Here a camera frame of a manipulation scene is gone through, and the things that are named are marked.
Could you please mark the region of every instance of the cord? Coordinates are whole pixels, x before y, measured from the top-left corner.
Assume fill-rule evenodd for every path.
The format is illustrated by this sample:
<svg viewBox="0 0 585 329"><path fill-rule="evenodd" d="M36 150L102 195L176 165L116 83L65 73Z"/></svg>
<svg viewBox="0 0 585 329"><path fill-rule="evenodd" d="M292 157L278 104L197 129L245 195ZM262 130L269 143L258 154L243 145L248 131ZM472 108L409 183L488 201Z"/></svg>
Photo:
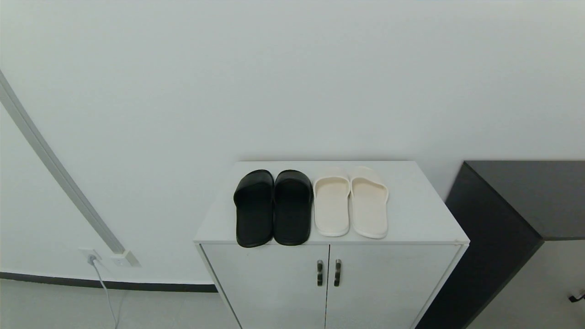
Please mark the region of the cord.
<svg viewBox="0 0 585 329"><path fill-rule="evenodd" d="M113 322L114 322L114 329L118 329L118 320L116 320L116 316L113 313L113 308L112 308L112 302L109 299L109 293L108 293L108 288L106 288L106 285L104 284L104 281L102 280L102 276L99 275L99 271L98 268L95 266L95 260L96 257L94 255L90 255L87 259L87 262L94 267L95 269L95 273L98 274L98 278L99 278L99 282L101 283L102 287L104 288L104 290L106 291L106 297L108 298L108 305L110 306L110 311L112 312L112 318L113 318Z"/></svg>

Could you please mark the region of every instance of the slipper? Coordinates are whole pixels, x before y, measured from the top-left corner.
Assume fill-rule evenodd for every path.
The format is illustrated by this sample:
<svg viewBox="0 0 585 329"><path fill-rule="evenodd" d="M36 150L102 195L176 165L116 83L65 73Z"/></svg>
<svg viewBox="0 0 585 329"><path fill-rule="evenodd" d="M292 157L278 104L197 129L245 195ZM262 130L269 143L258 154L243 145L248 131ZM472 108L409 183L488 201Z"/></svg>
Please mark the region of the slipper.
<svg viewBox="0 0 585 329"><path fill-rule="evenodd" d="M382 239L388 233L386 202L388 188L368 167L356 167L352 173L352 226L364 237Z"/></svg>
<svg viewBox="0 0 585 329"><path fill-rule="evenodd" d="M287 246L303 244L311 233L311 181L296 170L285 170L274 185L274 239Z"/></svg>
<svg viewBox="0 0 585 329"><path fill-rule="evenodd" d="M313 184L315 226L325 237L340 237L349 231L349 179L338 167L326 168Z"/></svg>
<svg viewBox="0 0 585 329"><path fill-rule="evenodd" d="M267 170L255 170L242 178L235 193L236 240L244 248L272 239L274 179Z"/></svg>

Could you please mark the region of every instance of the baseboard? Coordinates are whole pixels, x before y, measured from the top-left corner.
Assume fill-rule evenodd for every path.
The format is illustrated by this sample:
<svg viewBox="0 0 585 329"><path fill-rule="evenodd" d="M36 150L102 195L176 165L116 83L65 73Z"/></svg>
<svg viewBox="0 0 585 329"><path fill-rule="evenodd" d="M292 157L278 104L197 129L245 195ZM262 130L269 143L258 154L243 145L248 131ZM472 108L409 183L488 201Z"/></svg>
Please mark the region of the baseboard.
<svg viewBox="0 0 585 329"><path fill-rule="evenodd" d="M70 279L67 277L52 277L28 275L19 273L0 272L0 279L16 280L35 283L47 283L50 285L74 286L87 288L101 288L97 280ZM190 293L216 293L215 285L188 285L175 283L134 283L104 281L108 289L119 290L143 290L147 292L190 292Z"/></svg>

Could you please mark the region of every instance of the electrical outlet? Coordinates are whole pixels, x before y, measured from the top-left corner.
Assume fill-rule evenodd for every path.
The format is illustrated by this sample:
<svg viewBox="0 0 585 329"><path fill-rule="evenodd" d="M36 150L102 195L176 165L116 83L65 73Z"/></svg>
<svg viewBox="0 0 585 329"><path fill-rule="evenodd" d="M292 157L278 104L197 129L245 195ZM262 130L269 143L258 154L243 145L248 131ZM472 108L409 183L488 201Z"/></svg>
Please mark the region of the electrical outlet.
<svg viewBox="0 0 585 329"><path fill-rule="evenodd" d="M79 248L79 251L83 254L83 257L87 261L90 255L94 255L98 261L101 261L102 258L98 255L98 252L94 249L86 249L86 248Z"/></svg>
<svg viewBox="0 0 585 329"><path fill-rule="evenodd" d="M130 250L125 251L124 253L117 253L114 256L111 256L114 264L116 266L120 266L122 268L139 268L140 263L134 257Z"/></svg>

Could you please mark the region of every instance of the cabinet door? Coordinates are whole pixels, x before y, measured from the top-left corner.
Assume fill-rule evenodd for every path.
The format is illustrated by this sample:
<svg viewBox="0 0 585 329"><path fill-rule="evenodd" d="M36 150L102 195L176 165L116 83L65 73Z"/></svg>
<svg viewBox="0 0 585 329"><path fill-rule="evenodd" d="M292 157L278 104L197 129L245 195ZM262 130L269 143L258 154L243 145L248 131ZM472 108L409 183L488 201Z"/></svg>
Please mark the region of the cabinet door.
<svg viewBox="0 0 585 329"><path fill-rule="evenodd" d="M583 329L585 241L546 241L469 325L470 329Z"/></svg>
<svg viewBox="0 0 585 329"><path fill-rule="evenodd" d="M332 245L326 327L409 329L456 245ZM339 286L335 286L340 260Z"/></svg>
<svg viewBox="0 0 585 329"><path fill-rule="evenodd" d="M324 328L328 245L202 248L243 329Z"/></svg>

